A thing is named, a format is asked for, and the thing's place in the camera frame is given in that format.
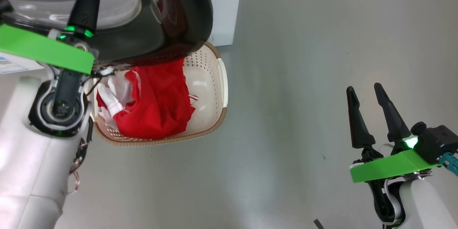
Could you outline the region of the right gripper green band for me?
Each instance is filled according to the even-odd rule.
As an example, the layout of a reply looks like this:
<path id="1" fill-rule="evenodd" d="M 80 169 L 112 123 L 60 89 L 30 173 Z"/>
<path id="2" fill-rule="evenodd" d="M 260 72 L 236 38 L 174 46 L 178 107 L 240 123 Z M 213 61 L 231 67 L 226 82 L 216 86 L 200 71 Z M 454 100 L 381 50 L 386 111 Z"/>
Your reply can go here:
<path id="1" fill-rule="evenodd" d="M 374 84 L 378 104 L 383 109 L 388 128 L 389 142 L 404 140 L 411 136 L 406 123 L 388 97 L 381 83 Z M 406 219 L 400 187 L 402 182 L 391 185 L 391 180 L 404 177 L 405 181 L 423 179 L 439 164 L 428 164 L 409 145 L 405 151 L 389 157 L 383 157 L 372 148 L 376 143 L 360 112 L 360 102 L 353 87 L 346 89 L 351 143 L 354 149 L 363 148 L 364 159 L 350 165 L 353 183 L 366 183 L 371 190 L 374 210 L 382 224 L 402 224 Z"/>

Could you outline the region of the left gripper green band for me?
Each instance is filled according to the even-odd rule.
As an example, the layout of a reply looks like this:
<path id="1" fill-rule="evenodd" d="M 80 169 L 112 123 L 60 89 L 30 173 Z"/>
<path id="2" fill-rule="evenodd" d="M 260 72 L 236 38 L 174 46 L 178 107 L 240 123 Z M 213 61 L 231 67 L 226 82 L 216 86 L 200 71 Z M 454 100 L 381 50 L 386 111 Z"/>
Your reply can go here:
<path id="1" fill-rule="evenodd" d="M 76 38 L 95 35 L 100 0 L 76 0 L 67 31 Z M 90 75 L 95 56 L 85 50 L 9 25 L 1 25 L 1 53 Z"/>

